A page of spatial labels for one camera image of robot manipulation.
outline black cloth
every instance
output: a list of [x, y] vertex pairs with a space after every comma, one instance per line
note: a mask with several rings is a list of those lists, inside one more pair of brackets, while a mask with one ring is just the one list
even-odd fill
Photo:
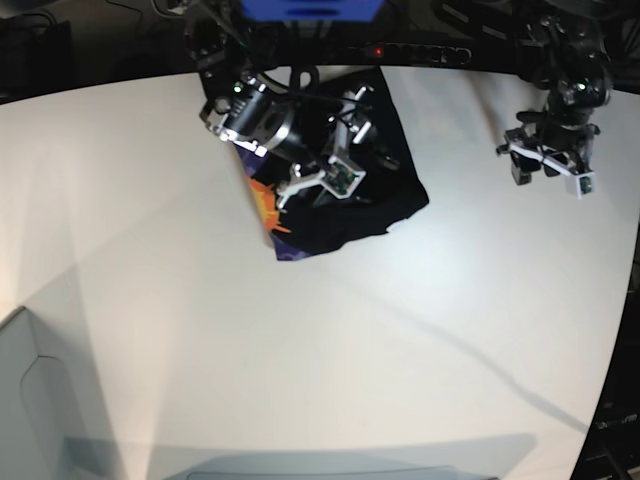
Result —
[[[367, 175], [354, 196], [365, 202], [337, 200], [314, 206], [314, 201], [322, 191], [321, 187], [309, 189], [306, 194], [292, 197], [286, 205], [286, 213], [280, 213], [280, 226], [271, 233], [286, 244], [310, 255], [332, 252], [345, 243], [372, 235], [384, 235], [388, 227], [408, 219], [429, 203], [424, 187], [418, 179], [411, 152], [405, 139], [400, 118], [393, 105], [389, 89], [381, 70], [374, 69], [354, 73], [320, 85], [318, 93], [343, 96], [347, 90], [356, 91], [361, 84], [373, 87], [367, 96], [367, 103], [373, 106], [368, 113], [378, 136], [376, 145], [383, 145], [395, 159], [396, 169], [383, 166], [370, 155], [367, 146], [354, 147], [352, 159], [364, 167]], [[313, 114], [313, 108], [306, 115], [309, 120], [302, 122], [302, 138], [311, 148], [321, 149], [326, 136], [326, 117]], [[263, 185], [275, 187], [288, 178], [289, 162], [270, 155], [254, 174], [253, 179]]]

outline blue robot part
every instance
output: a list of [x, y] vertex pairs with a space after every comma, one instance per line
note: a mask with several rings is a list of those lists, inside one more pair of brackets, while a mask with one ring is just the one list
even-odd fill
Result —
[[385, 0], [242, 0], [245, 14], [258, 22], [370, 22]]

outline orange graphic print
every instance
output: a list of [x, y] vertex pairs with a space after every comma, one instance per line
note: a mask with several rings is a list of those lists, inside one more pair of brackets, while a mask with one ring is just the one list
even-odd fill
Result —
[[258, 211], [264, 222], [264, 226], [267, 230], [277, 230], [279, 232], [291, 233], [291, 230], [287, 230], [280, 225], [280, 212], [276, 210], [276, 197], [270, 187], [261, 184], [260, 182], [249, 179], [249, 186], [253, 192], [253, 197], [256, 200]]

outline white table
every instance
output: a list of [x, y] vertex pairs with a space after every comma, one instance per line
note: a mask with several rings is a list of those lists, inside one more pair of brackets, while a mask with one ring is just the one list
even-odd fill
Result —
[[431, 204], [294, 264], [201, 125], [195, 75], [0, 107], [0, 302], [39, 317], [114, 476], [569, 478], [625, 300], [640, 100], [595, 115], [579, 201], [542, 174], [516, 187], [494, 156], [543, 98], [528, 85], [385, 74]]

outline black cable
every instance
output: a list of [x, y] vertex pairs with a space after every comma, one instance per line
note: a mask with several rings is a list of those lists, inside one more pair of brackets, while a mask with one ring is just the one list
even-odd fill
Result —
[[142, 10], [132, 7], [130, 5], [125, 5], [123, 3], [118, 3], [118, 2], [114, 2], [113, 0], [104, 0], [105, 2], [107, 2], [109, 5], [113, 5], [114, 7], [120, 7], [120, 8], [125, 8], [127, 10], [130, 10], [132, 12], [135, 12], [138, 15], [138, 21], [136, 22], [136, 26], [134, 28], [134, 36], [135, 37], [139, 37], [140, 36], [140, 26], [142, 25], [142, 20], [144, 19], [144, 13], [142, 13]]
[[53, 23], [54, 23], [55, 25], [57, 25], [57, 24], [58, 24], [58, 19], [57, 19], [57, 18], [56, 18], [56, 16], [55, 16], [53, 13], [51, 13], [49, 10], [47, 10], [46, 8], [41, 8], [41, 9], [40, 9], [40, 11], [41, 11], [42, 13], [44, 13], [45, 15], [47, 15], [49, 18], [51, 18], [51, 20], [53, 21]]
[[274, 80], [273, 78], [271, 78], [269, 75], [267, 75], [266, 73], [262, 72], [260, 75], [262, 75], [264, 78], [266, 78], [269, 83], [274, 84], [276, 87], [281, 88], [282, 90], [284, 90], [287, 94], [289, 95], [294, 95], [296, 97], [304, 97], [304, 98], [312, 98], [314, 100], [322, 100], [325, 102], [331, 102], [331, 103], [342, 103], [342, 102], [348, 102], [348, 103], [354, 103], [356, 105], [360, 105], [360, 108], [364, 108], [364, 109], [370, 109], [371, 106], [360, 102], [358, 100], [354, 100], [351, 98], [344, 98], [344, 97], [331, 97], [329, 95], [322, 95], [319, 93], [309, 93], [309, 92], [303, 92], [300, 90], [293, 90], [291, 87], [285, 85], [284, 83], [280, 83], [277, 80]]
[[629, 33], [624, 40], [623, 49], [626, 54], [630, 54], [633, 52], [633, 46], [638, 40], [638, 35], [640, 35], [640, 17], [638, 17], [629, 28]]
[[49, 23], [49, 26], [53, 26], [54, 20], [55, 20], [55, 17], [49, 17], [48, 15], [45, 15], [44, 13], [24, 13], [21, 16], [22, 17], [40, 17], [40, 18], [44, 18]]
[[182, 18], [182, 15], [178, 15], [176, 13], [165, 12], [165, 11], [161, 10], [160, 7], [158, 7], [157, 0], [151, 0], [151, 8], [153, 8], [153, 11], [159, 17], [169, 18], [171, 20], [178, 20], [178, 19], [184, 20]]
[[200, 7], [211, 17], [215, 20], [215, 22], [218, 24], [218, 26], [220, 28], [222, 28], [227, 34], [229, 34], [231, 37], [234, 38], [234, 40], [236, 42], [238, 42], [240, 44], [240, 46], [242, 46], [245, 49], [249, 49], [249, 43], [242, 38], [242, 35], [240, 35], [240, 33], [238, 33], [237, 30], [235, 30], [233, 28], [233, 25], [231, 25], [229, 22], [227, 22], [222, 15], [220, 15], [219, 12], [217, 12], [211, 5], [209, 5], [207, 3], [207, 0], [194, 0], [192, 2], [193, 4], [198, 4], [200, 5]]

